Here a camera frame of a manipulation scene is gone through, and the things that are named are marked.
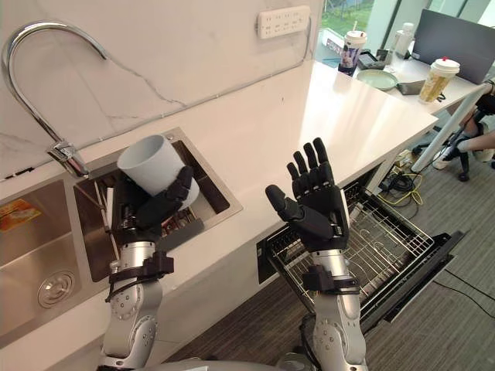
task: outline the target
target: power strip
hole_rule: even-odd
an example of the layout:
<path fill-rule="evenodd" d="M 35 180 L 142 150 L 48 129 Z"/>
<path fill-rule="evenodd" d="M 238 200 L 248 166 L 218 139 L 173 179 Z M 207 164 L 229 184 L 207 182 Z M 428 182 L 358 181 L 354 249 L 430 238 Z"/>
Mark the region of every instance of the power strip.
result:
<path fill-rule="evenodd" d="M 258 37 L 270 39 L 305 30 L 310 14 L 307 5 L 261 12 L 258 14 Z"/>

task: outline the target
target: paper cup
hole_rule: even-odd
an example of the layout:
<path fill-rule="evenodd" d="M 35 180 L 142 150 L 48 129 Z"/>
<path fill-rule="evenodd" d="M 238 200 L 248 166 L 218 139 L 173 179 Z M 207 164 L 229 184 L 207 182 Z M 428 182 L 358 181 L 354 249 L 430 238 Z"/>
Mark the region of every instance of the paper cup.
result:
<path fill-rule="evenodd" d="M 366 39 L 366 33 L 363 31 L 349 31 L 346 34 L 338 68 L 340 72 L 353 76 L 357 67 L 357 58 L 361 54 Z"/>
<path fill-rule="evenodd" d="M 166 190 L 184 166 L 172 144 L 162 135 L 151 135 L 129 146 L 117 160 L 117 167 L 151 196 Z M 181 209 L 197 198 L 200 187 L 193 179 Z"/>
<path fill-rule="evenodd" d="M 428 73 L 428 79 L 419 92 L 419 101 L 422 103 L 433 102 L 459 71 L 460 65 L 455 60 L 441 58 L 433 62 Z"/>

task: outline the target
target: white pole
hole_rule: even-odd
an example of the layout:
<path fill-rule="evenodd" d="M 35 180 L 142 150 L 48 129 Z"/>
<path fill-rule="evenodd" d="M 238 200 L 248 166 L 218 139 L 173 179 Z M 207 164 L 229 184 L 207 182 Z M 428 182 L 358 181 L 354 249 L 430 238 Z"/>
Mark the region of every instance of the white pole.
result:
<path fill-rule="evenodd" d="M 433 156 L 442 147 L 443 142 L 456 130 L 462 119 L 473 109 L 474 104 L 482 95 L 489 93 L 492 89 L 491 84 L 484 83 L 480 85 L 478 90 L 473 91 L 464 98 L 459 108 L 456 109 L 456 112 L 454 112 L 442 130 L 435 136 L 435 139 L 433 139 L 432 143 L 430 143 L 418 158 L 418 161 L 411 167 L 413 172 L 420 172 L 431 161 Z"/>

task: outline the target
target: drain cover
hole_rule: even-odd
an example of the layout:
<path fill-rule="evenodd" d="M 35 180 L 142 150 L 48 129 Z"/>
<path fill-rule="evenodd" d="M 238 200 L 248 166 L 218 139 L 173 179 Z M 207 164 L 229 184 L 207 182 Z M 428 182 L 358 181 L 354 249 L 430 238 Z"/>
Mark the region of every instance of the drain cover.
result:
<path fill-rule="evenodd" d="M 72 292 L 75 277 L 72 272 L 56 272 L 43 281 L 38 289 L 38 302 L 44 308 L 52 308 Z"/>

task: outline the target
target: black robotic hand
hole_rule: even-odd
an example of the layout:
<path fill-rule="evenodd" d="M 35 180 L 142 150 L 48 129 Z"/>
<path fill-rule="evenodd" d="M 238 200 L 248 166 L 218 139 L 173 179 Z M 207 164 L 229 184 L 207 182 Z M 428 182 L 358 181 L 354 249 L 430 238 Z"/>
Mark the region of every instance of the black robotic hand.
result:
<path fill-rule="evenodd" d="M 150 196 L 126 174 L 114 185 L 111 230 L 116 242 L 156 242 L 162 236 L 162 223 L 176 213 L 189 194 L 193 168 L 184 166 L 168 189 Z"/>
<path fill-rule="evenodd" d="M 299 151 L 294 153 L 297 168 L 292 162 L 287 165 L 296 201 L 285 197 L 276 185 L 269 185 L 266 195 L 282 220 L 298 232 L 309 251 L 345 249 L 349 224 L 344 195 L 333 182 L 322 140 L 317 138 L 313 144 L 318 159 L 311 143 L 303 147 L 309 169 Z"/>

